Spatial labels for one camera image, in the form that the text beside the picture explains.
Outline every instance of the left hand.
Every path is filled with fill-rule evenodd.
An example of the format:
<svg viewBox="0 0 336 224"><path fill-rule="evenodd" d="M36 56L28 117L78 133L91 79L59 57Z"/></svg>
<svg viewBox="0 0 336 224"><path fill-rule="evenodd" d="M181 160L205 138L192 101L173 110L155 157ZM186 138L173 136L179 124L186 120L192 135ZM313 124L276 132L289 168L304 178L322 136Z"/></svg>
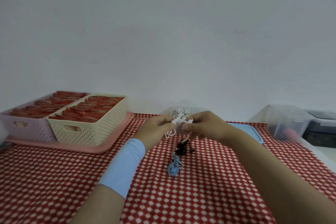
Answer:
<svg viewBox="0 0 336 224"><path fill-rule="evenodd" d="M175 127L171 123L173 117L166 115L148 118L133 138L140 140L145 145L146 153L157 145L162 137Z"/></svg>

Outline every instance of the hand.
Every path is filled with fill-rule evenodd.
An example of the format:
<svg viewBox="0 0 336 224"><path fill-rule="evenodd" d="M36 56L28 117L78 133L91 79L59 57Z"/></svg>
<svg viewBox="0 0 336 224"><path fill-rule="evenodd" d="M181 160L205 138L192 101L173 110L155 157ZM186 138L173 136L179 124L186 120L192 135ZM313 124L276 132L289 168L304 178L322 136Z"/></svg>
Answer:
<svg viewBox="0 0 336 224"><path fill-rule="evenodd" d="M191 139L197 136L200 138L207 137L230 147L230 141L241 132L240 129L227 124L210 111L191 115L188 120L191 119L193 119L192 123L182 126L184 131L192 132Z"/></svg>
<svg viewBox="0 0 336 224"><path fill-rule="evenodd" d="M140 140L146 148L146 153L157 145L162 137L175 127L171 123L173 117L166 115L148 118L133 138Z"/></svg>

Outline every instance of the beige plastic basket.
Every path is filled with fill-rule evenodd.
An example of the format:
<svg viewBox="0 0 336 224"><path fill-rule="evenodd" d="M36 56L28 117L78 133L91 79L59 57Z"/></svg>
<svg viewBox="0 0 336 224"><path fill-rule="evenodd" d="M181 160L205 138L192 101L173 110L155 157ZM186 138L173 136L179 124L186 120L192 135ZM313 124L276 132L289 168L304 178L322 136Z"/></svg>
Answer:
<svg viewBox="0 0 336 224"><path fill-rule="evenodd" d="M108 111L100 120L95 123L70 120L54 120L47 118L47 121L49 122L59 142L98 147L103 144L111 132L126 117L127 98L124 95L92 93L87 95L85 98L68 105L67 107L76 106L91 96L124 97L124 99L116 104L110 111ZM64 109L65 108L62 108L53 115L61 115Z"/></svg>

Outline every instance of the blue lid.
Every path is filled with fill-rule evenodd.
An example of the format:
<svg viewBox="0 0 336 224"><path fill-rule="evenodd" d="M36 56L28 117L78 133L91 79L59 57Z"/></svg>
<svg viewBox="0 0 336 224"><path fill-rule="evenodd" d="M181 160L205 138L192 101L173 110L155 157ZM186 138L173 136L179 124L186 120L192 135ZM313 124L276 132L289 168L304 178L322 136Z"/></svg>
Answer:
<svg viewBox="0 0 336 224"><path fill-rule="evenodd" d="M244 131L245 133L253 137L255 140L257 140L260 144L264 143L263 138L259 135L259 133L255 130L254 127L250 125L246 125L246 124L238 124L238 123L230 123L230 122L228 122L228 124Z"/></svg>

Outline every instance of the table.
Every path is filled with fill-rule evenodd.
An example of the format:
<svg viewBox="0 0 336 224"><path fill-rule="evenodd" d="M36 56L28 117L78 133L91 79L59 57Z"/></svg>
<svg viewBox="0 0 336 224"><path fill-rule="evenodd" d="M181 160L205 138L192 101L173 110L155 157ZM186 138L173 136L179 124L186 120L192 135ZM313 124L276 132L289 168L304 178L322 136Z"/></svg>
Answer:
<svg viewBox="0 0 336 224"><path fill-rule="evenodd" d="M114 146L99 155L16 145L0 155L0 223L68 223L108 164L151 114L135 114ZM286 166L336 202L336 176L298 143L275 141L249 123ZM162 140L141 161L122 223L275 223L234 152L215 141L192 142L181 176L167 165L182 135Z"/></svg>

